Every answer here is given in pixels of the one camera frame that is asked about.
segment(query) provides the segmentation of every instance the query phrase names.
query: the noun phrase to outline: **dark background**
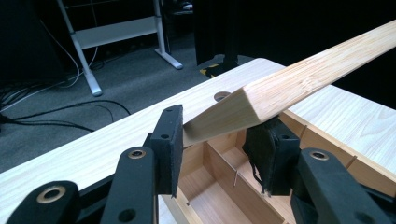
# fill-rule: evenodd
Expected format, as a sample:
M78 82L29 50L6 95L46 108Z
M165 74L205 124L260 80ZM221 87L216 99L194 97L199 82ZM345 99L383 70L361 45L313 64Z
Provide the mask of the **dark background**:
M64 4L88 4L90 1L66 0ZM229 1L194 2L197 63L223 54L229 25ZM283 65L296 63L381 24L396 19L396 1L237 1L238 54L267 58ZM120 0L95 5L96 24L91 7L68 9L76 30L128 21L152 15L152 1ZM55 0L0 0L0 80L52 80L74 74L75 67L43 29L42 20L57 40L71 53L74 50L61 12ZM97 60L114 57L131 46L156 43L156 35L147 35L99 48ZM87 61L94 49L86 49ZM334 85L360 96L396 108L396 49L335 82Z
M194 3L198 63L224 53L230 1ZM239 54L290 65L396 19L396 1L238 0ZM396 108L396 49L334 85Z

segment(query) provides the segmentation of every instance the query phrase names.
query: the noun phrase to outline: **metal stand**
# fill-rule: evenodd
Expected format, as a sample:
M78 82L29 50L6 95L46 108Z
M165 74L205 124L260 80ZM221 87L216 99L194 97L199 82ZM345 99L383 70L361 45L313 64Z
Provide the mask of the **metal stand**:
M100 45L109 44L141 35L157 33L159 48L155 49L155 51L167 62L172 64L176 69L183 68L183 65L181 63L176 61L165 51L165 45L163 40L163 21L160 11L159 0L154 0L155 16L153 17L94 27L81 31L75 31L73 29L69 17L67 16L63 1L57 1L59 8L61 9L62 15L64 16L64 21L66 22L69 34L73 40L73 44L78 53L78 57L81 61L84 76L87 79L93 96L102 95L102 90L98 82L96 81L93 72L88 66L87 60L85 59L83 52L84 49L93 48Z

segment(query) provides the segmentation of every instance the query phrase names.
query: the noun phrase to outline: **wooden board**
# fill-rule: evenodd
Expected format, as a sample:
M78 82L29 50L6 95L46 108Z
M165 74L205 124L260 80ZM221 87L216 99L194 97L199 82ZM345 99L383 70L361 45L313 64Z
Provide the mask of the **wooden board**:
M280 118L296 135L300 136L301 149L316 147L330 151L345 165L358 182L390 197L396 196L396 175L394 173L370 161L358 151L343 144L289 110L282 113Z
M184 125L184 146L267 121L396 47L396 21L247 84Z
M396 174L394 109L328 86L289 111Z
M227 141L221 141L218 146L221 143L227 144ZM198 166L197 162L191 159L197 155L200 157L198 161L201 162ZM182 170L189 172L183 171L178 194L187 200L183 206L187 205L195 211L203 223L284 222L284 218L263 195L238 174L210 144L200 144L198 147L186 149ZM165 202L170 206L173 206L172 201L176 203L177 200L165 198ZM182 217L181 222L185 219L191 219L190 214Z

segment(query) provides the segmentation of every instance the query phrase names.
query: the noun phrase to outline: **light wood table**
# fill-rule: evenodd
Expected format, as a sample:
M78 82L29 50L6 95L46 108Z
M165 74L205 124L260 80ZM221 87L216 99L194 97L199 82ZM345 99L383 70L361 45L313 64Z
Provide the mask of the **light wood table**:
M112 175L121 152L142 146L166 107L182 104L187 122L215 104L217 92L235 91L282 68L265 59L253 60L0 174L0 223L7 221L30 191L45 183L70 180L84 189ZM359 151L391 175L396 173L395 110L330 86L293 106L290 112ZM161 223L175 222L163 203L160 212Z

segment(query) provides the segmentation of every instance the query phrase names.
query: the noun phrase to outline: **clamp jaw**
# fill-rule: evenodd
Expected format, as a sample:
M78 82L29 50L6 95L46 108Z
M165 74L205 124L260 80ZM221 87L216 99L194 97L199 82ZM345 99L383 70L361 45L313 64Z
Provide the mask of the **clamp jaw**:
M358 184L332 153L299 145L278 118L247 129L243 145L262 192L290 195L297 223L396 223L395 198Z
M47 183L30 192L7 224L158 223L158 194L177 193L182 109L166 108L144 145L121 153L114 175L81 191L70 181Z
M45 184L7 223L158 223L158 194L176 197L182 125L181 105L165 109L144 145L120 155L114 175L81 191L70 181ZM243 146L262 191L290 195L298 224L396 223L394 198L359 185L330 152L299 145L275 118L247 129Z

